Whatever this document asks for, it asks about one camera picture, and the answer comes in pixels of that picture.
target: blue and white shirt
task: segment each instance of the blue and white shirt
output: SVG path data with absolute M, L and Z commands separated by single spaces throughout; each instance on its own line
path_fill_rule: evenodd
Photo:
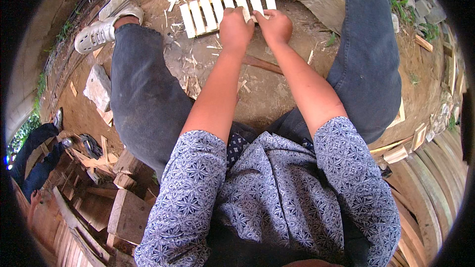
M 386 266 L 401 237 L 398 210 L 370 152 L 346 117 L 324 124 L 314 152 L 264 132 L 227 168 L 226 145 L 205 131 L 178 139 L 140 246 L 138 266 L 202 266 L 213 209 L 245 240 L 320 258 L 343 256 L 337 200 L 370 241 L 368 265 Z M 331 188 L 307 171 L 317 165 Z

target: white shoe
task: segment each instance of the white shoe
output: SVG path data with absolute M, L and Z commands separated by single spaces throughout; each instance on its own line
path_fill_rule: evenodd
M 74 47 L 80 54 L 88 54 L 95 51 L 106 43 L 116 40 L 114 24 L 117 19 L 133 15 L 139 19 L 140 25 L 143 21 L 143 9 L 131 4 L 122 9 L 116 16 L 106 18 L 104 21 L 96 21 L 90 26 L 84 27 L 80 33 L 77 34 L 74 40 Z

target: shoe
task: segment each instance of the shoe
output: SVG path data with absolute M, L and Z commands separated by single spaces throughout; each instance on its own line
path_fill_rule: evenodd
M 72 141 L 71 138 L 69 138 L 69 137 L 63 138 L 63 140 L 61 140 L 61 143 L 62 143 L 65 147 L 71 147 L 71 146 L 73 146 L 73 141 Z
M 55 125 L 59 132 L 63 130 L 63 108 L 59 108 L 56 112 L 56 116 L 53 119 L 53 125 Z
M 132 4 L 128 4 L 116 16 L 108 17 L 104 21 L 96 21 L 91 26 L 84 27 L 74 40 L 74 48 L 80 54 L 89 54 L 92 51 L 102 48 L 107 43 L 116 40 L 114 24 L 120 17 L 133 15 L 139 19 L 140 25 L 143 21 L 143 9 Z

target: wooden pallet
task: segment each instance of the wooden pallet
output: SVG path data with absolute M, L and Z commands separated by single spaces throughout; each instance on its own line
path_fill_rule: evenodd
M 224 15 L 222 2 L 224 2 L 224 8 L 235 8 L 236 5 L 244 7 L 244 20 L 252 19 L 254 22 L 257 22 L 256 18 L 251 15 L 246 0 L 194 0 L 180 5 L 181 17 L 183 18 L 188 38 L 219 30 L 219 24 L 223 20 Z M 261 0 L 250 0 L 250 2 L 253 10 L 264 14 Z M 265 5 L 266 9 L 276 9 L 275 0 L 265 0 Z M 203 15 L 206 20 L 206 26 L 203 21 Z

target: floral print shirt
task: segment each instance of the floral print shirt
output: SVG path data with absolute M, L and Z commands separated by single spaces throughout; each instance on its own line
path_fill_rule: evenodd
M 368 265 L 386 266 L 401 225 L 364 140 L 340 116 L 315 133 L 313 147 L 264 132 L 227 168 L 222 140 L 205 131 L 182 134 L 135 250 L 137 265 L 202 266 L 213 210 L 242 239 L 342 257 L 340 202 L 371 244 Z M 316 166 L 328 186 L 308 172 Z

